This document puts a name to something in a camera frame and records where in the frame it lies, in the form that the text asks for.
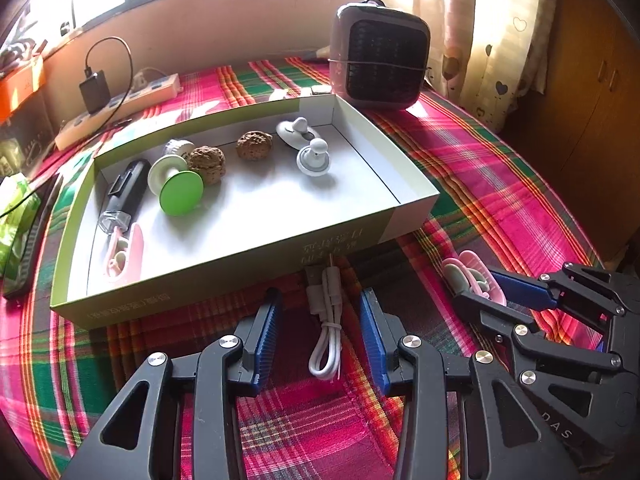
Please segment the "pink clip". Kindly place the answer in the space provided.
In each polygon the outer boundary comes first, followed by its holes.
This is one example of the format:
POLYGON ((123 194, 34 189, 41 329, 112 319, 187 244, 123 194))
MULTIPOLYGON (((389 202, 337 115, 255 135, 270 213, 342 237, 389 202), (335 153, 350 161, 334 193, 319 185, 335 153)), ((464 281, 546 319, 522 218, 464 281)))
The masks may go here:
POLYGON ((506 295, 482 259, 472 250, 442 260, 442 275, 455 294, 472 292, 476 296, 506 305, 506 295))
POLYGON ((141 226, 134 222, 124 233, 115 228, 110 236, 105 272, 116 285, 128 285, 140 280, 144 239, 141 226))

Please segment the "green white spool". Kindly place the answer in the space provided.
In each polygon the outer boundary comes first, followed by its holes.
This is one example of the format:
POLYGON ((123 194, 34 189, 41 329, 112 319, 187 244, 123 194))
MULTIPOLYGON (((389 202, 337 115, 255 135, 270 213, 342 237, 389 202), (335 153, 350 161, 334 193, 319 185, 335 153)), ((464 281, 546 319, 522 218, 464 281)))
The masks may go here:
POLYGON ((160 209, 168 216, 183 216, 201 201, 204 182, 179 155, 157 159, 148 173, 148 187, 158 198, 160 209))

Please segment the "black cylindrical device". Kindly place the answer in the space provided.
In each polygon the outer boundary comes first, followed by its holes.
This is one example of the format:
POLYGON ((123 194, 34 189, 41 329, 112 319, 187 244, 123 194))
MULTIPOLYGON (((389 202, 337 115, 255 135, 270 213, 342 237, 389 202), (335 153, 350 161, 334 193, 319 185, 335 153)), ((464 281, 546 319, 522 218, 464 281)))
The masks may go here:
POLYGON ((99 228, 106 234, 116 229, 126 233, 138 213, 148 186, 151 164, 143 158, 135 159, 122 170, 107 192, 107 204, 99 218, 99 228))

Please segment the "small white knob piece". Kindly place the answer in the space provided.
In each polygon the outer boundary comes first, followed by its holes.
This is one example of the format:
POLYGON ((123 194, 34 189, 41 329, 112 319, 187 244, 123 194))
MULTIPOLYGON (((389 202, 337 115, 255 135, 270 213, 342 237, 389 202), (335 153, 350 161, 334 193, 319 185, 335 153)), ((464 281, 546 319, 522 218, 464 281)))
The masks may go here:
POLYGON ((331 157, 329 147, 321 138, 312 139, 296 156, 296 165, 300 172, 308 177, 322 177, 329 172, 331 157))

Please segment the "white round cap device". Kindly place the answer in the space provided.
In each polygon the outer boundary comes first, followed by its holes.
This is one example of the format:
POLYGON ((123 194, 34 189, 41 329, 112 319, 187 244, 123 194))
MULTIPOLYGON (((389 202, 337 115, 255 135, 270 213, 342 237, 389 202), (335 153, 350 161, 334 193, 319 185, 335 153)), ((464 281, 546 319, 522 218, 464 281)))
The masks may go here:
POLYGON ((165 155, 177 155, 185 158, 187 154, 190 154, 195 148, 193 142, 186 139, 171 139, 164 147, 165 155))

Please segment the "green white cardboard box tray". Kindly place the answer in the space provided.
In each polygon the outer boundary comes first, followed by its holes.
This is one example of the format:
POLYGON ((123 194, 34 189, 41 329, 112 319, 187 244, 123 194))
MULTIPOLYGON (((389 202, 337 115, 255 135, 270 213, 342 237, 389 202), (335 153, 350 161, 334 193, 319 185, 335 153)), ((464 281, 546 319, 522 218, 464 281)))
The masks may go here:
POLYGON ((224 110, 121 138, 93 155, 78 179, 50 307, 92 330, 193 304, 415 231, 437 197, 435 185, 380 128, 332 94, 224 110), (300 150, 276 133, 279 122, 297 117, 328 144, 331 166, 322 177, 300 172, 300 150), (235 149, 253 130, 273 140, 257 162, 235 149), (111 234, 99 228, 108 189, 133 160, 152 166, 171 139, 220 148, 226 174, 183 216, 165 214, 145 190, 132 220, 144 239, 140 280, 118 286, 105 272, 111 234))

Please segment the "wooden cabinet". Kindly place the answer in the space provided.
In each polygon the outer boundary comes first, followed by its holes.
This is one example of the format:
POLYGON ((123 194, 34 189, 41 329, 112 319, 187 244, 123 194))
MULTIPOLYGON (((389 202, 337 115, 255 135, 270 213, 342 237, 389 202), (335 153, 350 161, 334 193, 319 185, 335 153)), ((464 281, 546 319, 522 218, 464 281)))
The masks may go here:
POLYGON ((547 68, 501 136, 612 260, 639 229, 638 41, 608 0, 558 0, 547 68))

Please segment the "black smartphone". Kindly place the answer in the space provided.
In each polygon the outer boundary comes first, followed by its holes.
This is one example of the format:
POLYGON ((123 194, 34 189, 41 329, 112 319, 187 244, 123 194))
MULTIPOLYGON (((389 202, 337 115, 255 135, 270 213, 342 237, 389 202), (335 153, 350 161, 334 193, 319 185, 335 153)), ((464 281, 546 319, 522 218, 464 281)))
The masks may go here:
POLYGON ((9 258, 4 267, 2 296, 13 300, 27 294, 35 281, 35 270, 44 234, 53 207, 58 200, 63 178, 58 174, 50 177, 40 190, 35 192, 39 198, 38 209, 28 216, 17 229, 9 258))

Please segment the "green tissue pack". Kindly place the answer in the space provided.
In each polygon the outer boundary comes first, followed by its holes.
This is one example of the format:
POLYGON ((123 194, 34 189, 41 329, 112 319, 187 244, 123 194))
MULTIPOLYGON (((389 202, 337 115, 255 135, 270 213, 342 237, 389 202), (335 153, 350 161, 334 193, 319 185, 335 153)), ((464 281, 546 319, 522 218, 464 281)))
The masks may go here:
POLYGON ((29 230, 40 197, 20 172, 1 182, 1 275, 6 274, 16 241, 29 230))

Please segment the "white power strip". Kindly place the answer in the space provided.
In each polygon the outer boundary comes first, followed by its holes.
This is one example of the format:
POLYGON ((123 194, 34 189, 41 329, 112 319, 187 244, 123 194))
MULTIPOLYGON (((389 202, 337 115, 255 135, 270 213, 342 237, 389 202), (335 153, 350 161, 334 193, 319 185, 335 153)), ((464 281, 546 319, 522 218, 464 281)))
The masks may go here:
POLYGON ((150 82, 141 90, 129 92, 126 98, 123 94, 114 96, 102 110, 92 114, 83 112, 66 122, 55 137, 54 144, 59 151, 64 151, 87 136, 93 136, 111 122, 118 122, 122 118, 175 98, 180 90, 179 75, 171 74, 150 82))

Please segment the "heart pattern curtain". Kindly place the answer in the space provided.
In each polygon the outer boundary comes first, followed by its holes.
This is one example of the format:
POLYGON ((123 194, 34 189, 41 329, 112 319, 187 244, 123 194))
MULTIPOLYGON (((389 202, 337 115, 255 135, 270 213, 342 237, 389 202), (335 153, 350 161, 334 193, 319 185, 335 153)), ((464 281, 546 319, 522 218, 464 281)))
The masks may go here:
POLYGON ((556 0, 414 0, 431 29, 426 79, 500 131, 518 99, 546 88, 556 0))

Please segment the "black charger adapter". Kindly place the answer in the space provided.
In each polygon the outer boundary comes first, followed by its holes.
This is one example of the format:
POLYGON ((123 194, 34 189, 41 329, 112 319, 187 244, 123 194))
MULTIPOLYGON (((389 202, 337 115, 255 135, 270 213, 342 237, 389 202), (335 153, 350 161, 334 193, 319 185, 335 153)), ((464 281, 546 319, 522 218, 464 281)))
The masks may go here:
POLYGON ((94 72, 91 67, 87 67, 85 76, 85 80, 79 85, 79 90, 87 112, 94 114, 111 101, 111 92, 103 70, 94 72))

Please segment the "grey black space heater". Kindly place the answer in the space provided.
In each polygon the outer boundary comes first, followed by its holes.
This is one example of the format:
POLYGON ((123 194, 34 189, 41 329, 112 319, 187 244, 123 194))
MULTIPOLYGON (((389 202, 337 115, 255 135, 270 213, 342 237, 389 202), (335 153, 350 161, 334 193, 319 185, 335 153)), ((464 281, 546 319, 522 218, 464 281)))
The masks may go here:
POLYGON ((382 0, 340 6, 329 46, 331 87, 353 106, 405 110, 419 99, 431 31, 382 0))

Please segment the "orange tray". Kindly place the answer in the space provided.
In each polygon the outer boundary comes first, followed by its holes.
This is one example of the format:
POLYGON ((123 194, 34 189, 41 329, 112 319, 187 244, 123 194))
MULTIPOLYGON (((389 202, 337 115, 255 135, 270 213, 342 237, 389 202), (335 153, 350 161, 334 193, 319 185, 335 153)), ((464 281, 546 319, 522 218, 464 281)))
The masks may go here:
POLYGON ((25 100, 46 83, 43 59, 37 55, 0 82, 0 122, 8 119, 25 100))

